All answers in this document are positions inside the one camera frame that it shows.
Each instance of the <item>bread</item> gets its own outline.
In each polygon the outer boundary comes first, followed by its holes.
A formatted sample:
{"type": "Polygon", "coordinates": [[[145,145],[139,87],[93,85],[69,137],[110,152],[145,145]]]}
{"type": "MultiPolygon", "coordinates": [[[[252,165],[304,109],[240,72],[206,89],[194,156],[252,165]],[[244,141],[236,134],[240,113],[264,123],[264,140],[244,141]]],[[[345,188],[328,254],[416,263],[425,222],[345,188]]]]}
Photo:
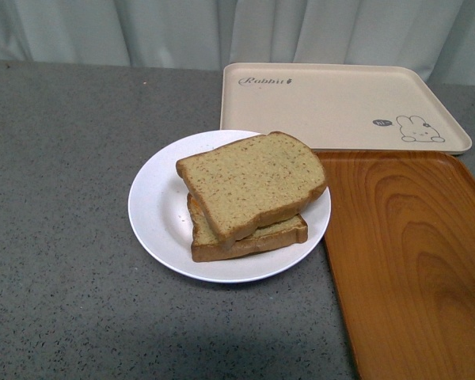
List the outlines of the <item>bread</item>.
{"type": "Polygon", "coordinates": [[[182,158],[176,170],[224,249],[258,227],[292,218],[327,186],[314,152],[282,132],[182,158]]]}
{"type": "Polygon", "coordinates": [[[243,257],[308,240],[308,225],[300,215],[295,215],[282,222],[258,228],[253,234],[236,241],[230,249],[223,249],[203,211],[190,194],[187,205],[193,224],[192,259],[198,263],[243,257]]]}

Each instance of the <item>tray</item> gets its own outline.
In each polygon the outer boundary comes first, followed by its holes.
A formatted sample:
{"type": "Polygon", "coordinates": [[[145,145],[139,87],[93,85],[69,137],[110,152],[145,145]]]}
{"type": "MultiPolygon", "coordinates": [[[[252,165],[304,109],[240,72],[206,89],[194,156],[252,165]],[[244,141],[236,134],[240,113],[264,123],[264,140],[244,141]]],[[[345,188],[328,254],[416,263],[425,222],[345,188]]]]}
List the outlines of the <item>tray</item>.
{"type": "Polygon", "coordinates": [[[233,63],[220,129],[284,131],[314,150],[461,154],[472,145],[417,74],[392,66],[233,63]]]}
{"type": "Polygon", "coordinates": [[[325,244],[363,379],[475,378],[475,180],[440,152],[322,152],[325,244]]]}

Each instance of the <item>curtain fold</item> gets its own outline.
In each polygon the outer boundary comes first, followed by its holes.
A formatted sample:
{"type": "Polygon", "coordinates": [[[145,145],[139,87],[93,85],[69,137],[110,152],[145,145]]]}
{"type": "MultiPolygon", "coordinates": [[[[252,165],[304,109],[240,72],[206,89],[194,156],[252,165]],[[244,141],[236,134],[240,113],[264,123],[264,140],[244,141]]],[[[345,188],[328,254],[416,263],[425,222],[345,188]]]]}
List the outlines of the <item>curtain fold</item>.
{"type": "Polygon", "coordinates": [[[0,59],[388,65],[475,85],[475,0],[0,0],[0,59]]]}

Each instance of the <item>toast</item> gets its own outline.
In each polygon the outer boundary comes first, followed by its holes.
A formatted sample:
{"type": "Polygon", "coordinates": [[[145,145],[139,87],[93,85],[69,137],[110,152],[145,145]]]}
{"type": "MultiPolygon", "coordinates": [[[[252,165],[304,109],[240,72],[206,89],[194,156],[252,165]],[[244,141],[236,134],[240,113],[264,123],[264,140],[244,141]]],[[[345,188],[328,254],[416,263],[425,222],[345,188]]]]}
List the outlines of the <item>toast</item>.
{"type": "Polygon", "coordinates": [[[292,218],[327,187],[315,153],[282,132],[182,158],[176,170],[224,249],[258,227],[292,218]]]}
{"type": "Polygon", "coordinates": [[[295,215],[285,221],[258,228],[248,237],[236,241],[230,249],[223,249],[191,194],[188,194],[187,205],[193,224],[192,259],[198,263],[243,257],[308,240],[308,225],[301,215],[295,215]]]}

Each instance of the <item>beige tray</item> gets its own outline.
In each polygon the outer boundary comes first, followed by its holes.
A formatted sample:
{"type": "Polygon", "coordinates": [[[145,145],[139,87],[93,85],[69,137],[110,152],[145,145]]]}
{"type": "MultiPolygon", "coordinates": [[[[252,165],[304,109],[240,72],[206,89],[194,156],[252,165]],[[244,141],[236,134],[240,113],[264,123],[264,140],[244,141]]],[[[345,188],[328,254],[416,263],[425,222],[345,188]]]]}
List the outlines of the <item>beige tray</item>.
{"type": "Polygon", "coordinates": [[[413,71],[391,66],[233,63],[220,129],[284,131],[315,150],[437,150],[470,137],[413,71]]]}

